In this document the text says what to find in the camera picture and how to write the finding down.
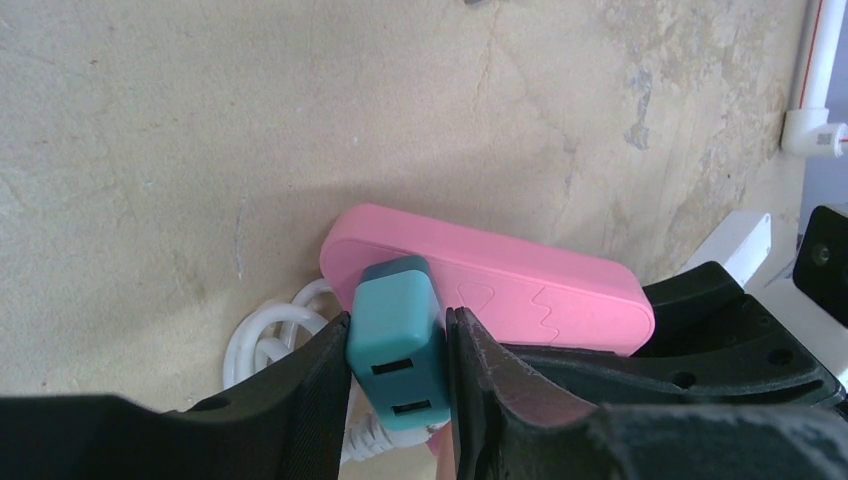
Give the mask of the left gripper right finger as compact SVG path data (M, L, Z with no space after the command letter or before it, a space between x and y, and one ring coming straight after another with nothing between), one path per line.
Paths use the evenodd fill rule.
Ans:
M792 405L595 405L446 315L460 479L843 479L847 425Z

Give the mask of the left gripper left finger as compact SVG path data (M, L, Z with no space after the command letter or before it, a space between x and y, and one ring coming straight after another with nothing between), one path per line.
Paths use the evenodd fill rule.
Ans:
M186 411L115 395L6 397L5 479L334 479L351 386L342 313L306 344Z

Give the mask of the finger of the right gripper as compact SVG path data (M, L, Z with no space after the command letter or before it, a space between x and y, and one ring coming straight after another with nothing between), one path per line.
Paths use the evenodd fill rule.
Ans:
M657 322L697 322L744 295L719 263L709 261L643 288Z
M508 349L593 403L833 408L845 398L837 378L750 295L630 357L527 345Z

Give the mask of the teal USB charger plug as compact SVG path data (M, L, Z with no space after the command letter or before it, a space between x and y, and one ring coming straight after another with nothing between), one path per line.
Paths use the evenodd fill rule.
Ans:
M388 430L450 419L444 315L421 256L369 266L355 288L346 358Z

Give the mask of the pink power strip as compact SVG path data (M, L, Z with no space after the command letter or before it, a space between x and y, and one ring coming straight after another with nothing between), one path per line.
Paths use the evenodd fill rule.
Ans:
M375 204L336 219L319 265L349 309L367 267L408 255L427 260L445 306L470 309L501 343L629 356L655 331L639 280L619 263Z

